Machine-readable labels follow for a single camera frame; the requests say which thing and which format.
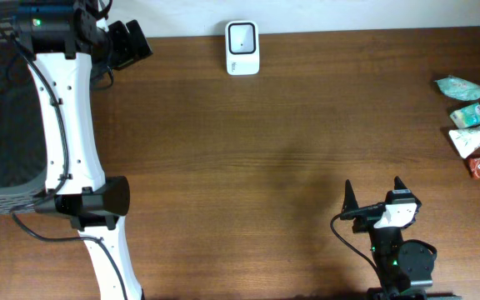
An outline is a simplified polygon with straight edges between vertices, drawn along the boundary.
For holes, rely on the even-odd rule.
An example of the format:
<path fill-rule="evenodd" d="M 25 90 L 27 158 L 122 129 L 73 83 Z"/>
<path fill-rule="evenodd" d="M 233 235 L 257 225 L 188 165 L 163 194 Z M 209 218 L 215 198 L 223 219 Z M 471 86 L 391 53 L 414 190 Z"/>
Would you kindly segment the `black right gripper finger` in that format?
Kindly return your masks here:
<path fill-rule="evenodd" d="M 394 178 L 394 189 L 392 190 L 394 194 L 396 194 L 398 197 L 402 196 L 403 198 L 407 199 L 412 199 L 416 204 L 420 204 L 421 201 L 413 194 L 413 192 L 405 185 L 403 180 L 399 177 L 396 176 Z"/>
<path fill-rule="evenodd" d="M 344 191 L 344 199 L 342 204 L 342 214 L 349 215 L 358 210 L 358 202 L 353 191 L 353 186 L 351 181 L 348 179 L 345 182 L 345 191 Z"/>

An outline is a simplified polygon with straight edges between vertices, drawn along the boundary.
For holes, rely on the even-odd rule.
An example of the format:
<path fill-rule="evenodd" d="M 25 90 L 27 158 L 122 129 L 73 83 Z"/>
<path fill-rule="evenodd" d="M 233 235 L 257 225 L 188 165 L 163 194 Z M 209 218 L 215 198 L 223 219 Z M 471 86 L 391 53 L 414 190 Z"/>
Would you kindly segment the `white floral cream tube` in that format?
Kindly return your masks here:
<path fill-rule="evenodd" d="M 480 126 L 450 130 L 448 136 L 461 158 L 467 158 L 480 148 Z"/>

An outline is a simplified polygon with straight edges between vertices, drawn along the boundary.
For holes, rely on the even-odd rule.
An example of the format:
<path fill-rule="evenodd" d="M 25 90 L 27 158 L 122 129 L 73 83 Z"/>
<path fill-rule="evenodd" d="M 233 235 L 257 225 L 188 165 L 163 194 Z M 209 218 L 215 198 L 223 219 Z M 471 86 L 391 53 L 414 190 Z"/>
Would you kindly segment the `small teal tissue pack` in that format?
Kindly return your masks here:
<path fill-rule="evenodd" d="M 452 112 L 449 117 L 459 129 L 480 125 L 480 104 L 478 102 Z"/>

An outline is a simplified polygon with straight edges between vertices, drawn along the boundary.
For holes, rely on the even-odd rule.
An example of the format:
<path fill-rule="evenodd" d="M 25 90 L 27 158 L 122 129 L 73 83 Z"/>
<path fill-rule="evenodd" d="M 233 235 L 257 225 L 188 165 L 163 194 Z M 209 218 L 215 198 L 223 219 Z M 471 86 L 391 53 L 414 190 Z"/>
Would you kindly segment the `teal wet wipes packet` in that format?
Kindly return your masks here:
<path fill-rule="evenodd" d="M 440 92 L 449 98 L 464 102 L 480 99 L 480 85 L 460 77 L 449 75 L 434 82 L 437 84 Z"/>

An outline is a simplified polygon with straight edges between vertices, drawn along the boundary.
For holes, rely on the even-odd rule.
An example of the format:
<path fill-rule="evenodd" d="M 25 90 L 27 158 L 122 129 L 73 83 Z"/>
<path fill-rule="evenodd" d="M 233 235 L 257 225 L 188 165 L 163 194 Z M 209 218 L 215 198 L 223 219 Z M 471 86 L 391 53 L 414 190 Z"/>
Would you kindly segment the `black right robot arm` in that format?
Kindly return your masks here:
<path fill-rule="evenodd" d="M 359 207 L 353 186 L 345 182 L 342 210 L 330 221 L 332 233 L 372 267 L 379 287 L 371 287 L 366 299 L 458 299 L 452 293 L 429 294 L 433 285 L 433 269 L 438 250 L 431 244 L 405 240 L 402 231 L 416 222 L 421 201 L 406 187 L 400 177 L 394 178 L 394 188 L 385 200 Z M 370 238 L 371 257 L 356 249 L 335 229 L 336 220 L 353 221 L 353 233 L 366 233 Z"/>

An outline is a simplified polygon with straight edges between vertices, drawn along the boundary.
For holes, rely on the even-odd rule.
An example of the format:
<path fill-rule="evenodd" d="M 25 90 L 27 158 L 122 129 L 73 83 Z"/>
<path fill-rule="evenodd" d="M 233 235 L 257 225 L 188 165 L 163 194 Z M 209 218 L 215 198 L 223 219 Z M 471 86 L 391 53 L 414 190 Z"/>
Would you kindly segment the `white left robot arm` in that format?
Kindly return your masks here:
<path fill-rule="evenodd" d="M 70 222 L 88 250 L 101 298 L 142 300 L 125 232 L 129 182 L 103 171 L 90 92 L 153 51 L 137 21 L 111 23 L 109 11 L 98 1 L 18 4 L 12 41 L 35 83 L 47 150 L 45 192 L 30 207 Z"/>

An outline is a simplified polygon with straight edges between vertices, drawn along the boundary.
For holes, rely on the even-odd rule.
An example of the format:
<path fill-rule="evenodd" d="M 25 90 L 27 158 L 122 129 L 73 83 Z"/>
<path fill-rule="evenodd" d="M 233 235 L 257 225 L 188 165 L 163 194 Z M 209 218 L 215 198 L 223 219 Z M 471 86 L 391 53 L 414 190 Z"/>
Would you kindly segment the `white barcode scanner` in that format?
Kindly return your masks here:
<path fill-rule="evenodd" d="M 226 67 L 231 76 L 257 74 L 260 70 L 258 25 L 254 21 L 237 20 L 225 27 Z"/>

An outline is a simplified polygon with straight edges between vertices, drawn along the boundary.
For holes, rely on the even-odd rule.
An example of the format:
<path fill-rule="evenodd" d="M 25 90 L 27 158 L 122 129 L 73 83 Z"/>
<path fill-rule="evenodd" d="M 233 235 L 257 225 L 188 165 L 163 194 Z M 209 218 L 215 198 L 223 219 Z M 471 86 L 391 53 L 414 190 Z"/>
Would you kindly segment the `dark grey plastic basket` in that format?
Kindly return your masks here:
<path fill-rule="evenodd" d="M 21 1 L 0 1 L 0 214 L 30 212 L 45 192 L 47 150 L 32 74 L 13 42 Z"/>

